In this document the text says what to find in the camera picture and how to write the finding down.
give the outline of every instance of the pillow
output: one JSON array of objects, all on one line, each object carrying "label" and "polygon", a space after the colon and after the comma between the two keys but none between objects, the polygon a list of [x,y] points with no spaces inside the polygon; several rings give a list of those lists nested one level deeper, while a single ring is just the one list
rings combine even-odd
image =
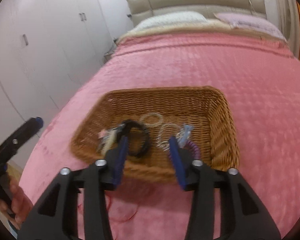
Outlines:
[{"label": "pillow", "polygon": [[238,13],[216,13],[215,17],[231,27],[253,29],[287,41],[275,25],[263,18]]},{"label": "pillow", "polygon": [[178,23],[200,23],[207,22],[207,19],[200,13],[192,11],[174,12],[150,17],[140,22],[134,31],[145,30],[164,25],[173,25]]}]

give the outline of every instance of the pink blanket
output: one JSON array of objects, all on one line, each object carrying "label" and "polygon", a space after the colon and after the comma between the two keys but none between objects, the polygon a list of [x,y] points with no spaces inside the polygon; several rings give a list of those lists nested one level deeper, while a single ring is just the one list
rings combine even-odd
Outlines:
[{"label": "pink blanket", "polygon": [[[300,62],[279,42],[217,33],[128,39],[45,130],[21,187],[35,203],[62,167],[86,167],[71,154],[69,142],[104,93],[205,85],[225,93],[237,129],[240,171],[285,236],[300,217]],[[184,239],[191,193],[126,179],[109,195],[114,239]],[[82,230],[79,205],[81,238]]]}]

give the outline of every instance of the beige headboard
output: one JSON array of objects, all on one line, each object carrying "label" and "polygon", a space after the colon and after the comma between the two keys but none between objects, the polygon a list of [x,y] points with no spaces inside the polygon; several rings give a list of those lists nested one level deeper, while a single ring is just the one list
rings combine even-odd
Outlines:
[{"label": "beige headboard", "polygon": [[264,0],[127,0],[133,25],[149,17],[176,11],[196,11],[206,18],[214,13],[237,12],[267,18]]}]

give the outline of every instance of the white wardrobe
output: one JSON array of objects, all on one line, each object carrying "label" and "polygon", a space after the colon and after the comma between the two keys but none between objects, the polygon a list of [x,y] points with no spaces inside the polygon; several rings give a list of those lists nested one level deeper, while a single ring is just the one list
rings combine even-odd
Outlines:
[{"label": "white wardrobe", "polygon": [[13,161],[23,168],[52,118],[102,66],[112,38],[98,0],[0,3],[0,144],[25,120],[43,129]]}]

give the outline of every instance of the woven basket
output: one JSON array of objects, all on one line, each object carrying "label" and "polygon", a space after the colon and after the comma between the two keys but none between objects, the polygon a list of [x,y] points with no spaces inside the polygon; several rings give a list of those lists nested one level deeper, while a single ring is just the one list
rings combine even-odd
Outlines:
[{"label": "woven basket", "polygon": [[[139,121],[147,113],[160,113],[163,123],[191,124],[191,140],[201,151],[201,159],[214,169],[226,171],[239,166],[239,149],[228,102],[223,93],[210,86],[116,90],[105,94],[92,108],[71,141],[73,154],[87,162],[101,159],[96,149],[102,129],[117,127],[126,119]],[[155,123],[158,117],[146,122]],[[151,182],[175,181],[175,171],[167,152],[155,145],[161,126],[149,128],[152,146],[142,158],[128,156],[125,176]],[[176,128],[164,130],[163,139],[176,134]],[[130,150],[142,144],[139,131],[131,131]]]}]

